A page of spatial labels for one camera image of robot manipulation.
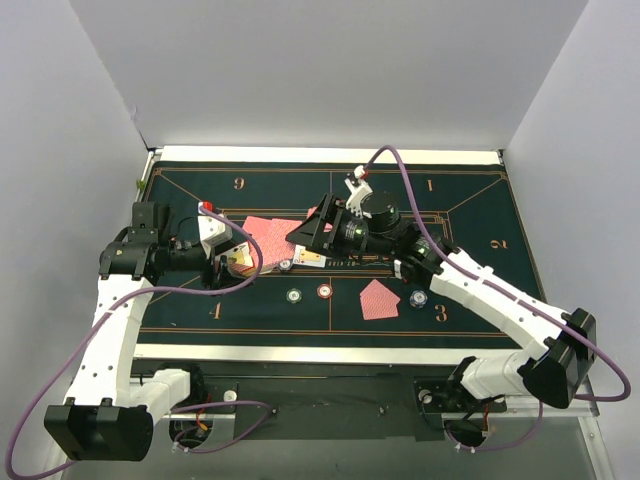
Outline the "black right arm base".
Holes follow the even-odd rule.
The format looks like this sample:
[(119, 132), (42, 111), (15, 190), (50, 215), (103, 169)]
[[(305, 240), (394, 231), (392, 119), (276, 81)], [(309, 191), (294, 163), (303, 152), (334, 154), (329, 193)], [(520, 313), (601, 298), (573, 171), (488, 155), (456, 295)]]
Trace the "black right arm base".
[(418, 379), (413, 382), (416, 402), (427, 413), (504, 413), (504, 398), (488, 401), (488, 397), (476, 399), (461, 386), (449, 385), (445, 379)]

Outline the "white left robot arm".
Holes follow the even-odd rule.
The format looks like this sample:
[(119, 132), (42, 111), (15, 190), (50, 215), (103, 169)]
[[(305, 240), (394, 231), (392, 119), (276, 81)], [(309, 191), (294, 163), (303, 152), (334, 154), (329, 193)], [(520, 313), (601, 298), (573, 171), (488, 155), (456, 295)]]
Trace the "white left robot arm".
[(99, 257), (98, 302), (79, 369), (60, 405), (48, 406), (44, 426), (73, 461), (140, 461), (155, 425), (174, 406), (192, 412), (206, 397), (191, 367), (159, 370), (147, 381), (130, 378), (145, 311), (167, 272), (199, 271), (205, 290), (220, 288), (215, 249), (233, 235), (230, 221), (211, 203), (197, 207), (199, 239), (171, 237), (169, 205), (136, 202), (132, 222)]

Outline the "blue chips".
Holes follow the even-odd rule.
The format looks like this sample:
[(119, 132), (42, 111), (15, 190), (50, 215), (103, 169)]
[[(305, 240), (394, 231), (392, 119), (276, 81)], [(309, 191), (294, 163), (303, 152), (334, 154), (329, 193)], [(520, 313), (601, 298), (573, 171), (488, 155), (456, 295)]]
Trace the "blue chips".
[(410, 297), (409, 303), (413, 308), (421, 309), (426, 306), (428, 302), (428, 296), (423, 290), (414, 290)]

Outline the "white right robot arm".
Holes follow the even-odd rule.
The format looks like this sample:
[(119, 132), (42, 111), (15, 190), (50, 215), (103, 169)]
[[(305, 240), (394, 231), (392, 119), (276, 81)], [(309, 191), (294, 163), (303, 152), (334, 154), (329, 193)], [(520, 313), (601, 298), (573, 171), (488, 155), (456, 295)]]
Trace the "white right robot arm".
[(595, 360), (595, 319), (540, 302), (496, 277), (466, 252), (437, 235), (426, 238), (387, 194), (372, 194), (362, 214), (325, 195), (288, 242), (334, 259), (366, 255), (392, 263), (395, 277), (455, 301), (518, 346), (495, 358), (464, 358), (447, 379), (449, 405), (468, 409), (494, 397), (530, 395), (566, 409)]

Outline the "red poker chip stack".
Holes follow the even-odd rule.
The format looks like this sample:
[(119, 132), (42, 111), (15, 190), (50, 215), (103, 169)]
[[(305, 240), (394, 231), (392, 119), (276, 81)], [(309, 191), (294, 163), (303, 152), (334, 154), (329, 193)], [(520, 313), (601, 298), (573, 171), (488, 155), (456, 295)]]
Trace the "red poker chip stack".
[(317, 287), (317, 295), (322, 299), (328, 299), (333, 295), (333, 288), (329, 284), (321, 284)]

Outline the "blue chip position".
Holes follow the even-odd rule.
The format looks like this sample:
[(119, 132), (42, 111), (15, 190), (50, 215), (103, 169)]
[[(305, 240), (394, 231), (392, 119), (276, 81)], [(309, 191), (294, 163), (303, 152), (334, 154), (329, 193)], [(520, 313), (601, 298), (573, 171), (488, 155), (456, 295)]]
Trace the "blue chip position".
[(282, 272), (287, 272), (289, 270), (291, 270), (293, 267), (293, 261), (291, 259), (285, 259), (282, 260), (279, 264), (278, 264), (278, 269)]

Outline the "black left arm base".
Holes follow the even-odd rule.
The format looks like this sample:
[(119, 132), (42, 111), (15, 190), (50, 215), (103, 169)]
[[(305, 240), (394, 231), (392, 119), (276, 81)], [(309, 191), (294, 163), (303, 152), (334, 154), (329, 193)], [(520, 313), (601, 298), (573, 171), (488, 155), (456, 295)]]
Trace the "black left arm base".
[(158, 415), (208, 402), (229, 403), (239, 399), (237, 381), (210, 377), (196, 364), (161, 364), (142, 387), (148, 410)]

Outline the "green poker chip stack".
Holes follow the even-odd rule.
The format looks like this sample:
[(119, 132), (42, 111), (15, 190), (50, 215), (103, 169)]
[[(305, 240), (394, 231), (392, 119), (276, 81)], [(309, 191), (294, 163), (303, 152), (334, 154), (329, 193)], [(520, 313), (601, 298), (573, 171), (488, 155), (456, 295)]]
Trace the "green poker chip stack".
[(297, 288), (292, 288), (286, 292), (286, 300), (289, 303), (296, 304), (302, 300), (302, 292)]

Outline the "red-backed playing card deck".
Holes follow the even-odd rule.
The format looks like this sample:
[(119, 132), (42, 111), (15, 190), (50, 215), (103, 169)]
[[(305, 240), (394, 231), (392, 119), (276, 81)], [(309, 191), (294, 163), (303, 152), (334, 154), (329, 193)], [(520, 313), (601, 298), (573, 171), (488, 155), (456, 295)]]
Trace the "red-backed playing card deck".
[(300, 220), (274, 218), (270, 221), (267, 233), (258, 242), (263, 256), (262, 271), (271, 270), (294, 257), (295, 245), (288, 242), (286, 236), (301, 224)]

